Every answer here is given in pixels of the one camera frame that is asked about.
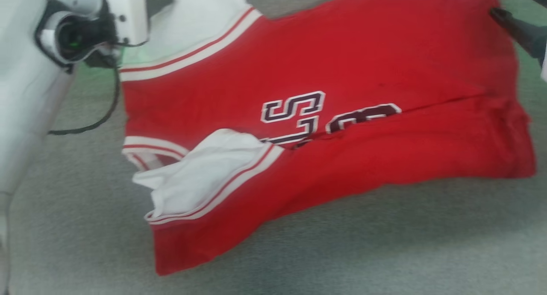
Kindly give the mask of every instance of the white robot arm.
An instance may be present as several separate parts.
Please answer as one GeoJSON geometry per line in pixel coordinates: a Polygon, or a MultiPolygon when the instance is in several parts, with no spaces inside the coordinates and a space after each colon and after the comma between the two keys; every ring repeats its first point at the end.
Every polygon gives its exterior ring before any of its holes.
{"type": "Polygon", "coordinates": [[[144,44],[149,16],[171,1],[0,0],[0,293],[8,279],[10,200],[51,129],[74,66],[93,53],[115,59],[122,47],[144,44]]]}

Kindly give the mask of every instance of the clothing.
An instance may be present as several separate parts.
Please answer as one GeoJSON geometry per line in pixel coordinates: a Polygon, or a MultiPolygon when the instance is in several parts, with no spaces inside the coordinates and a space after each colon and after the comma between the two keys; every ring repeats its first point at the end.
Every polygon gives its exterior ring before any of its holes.
{"type": "Polygon", "coordinates": [[[176,0],[155,16],[121,79],[158,274],[383,184],[534,174],[496,5],[333,0],[269,20],[245,0],[176,0]]]}

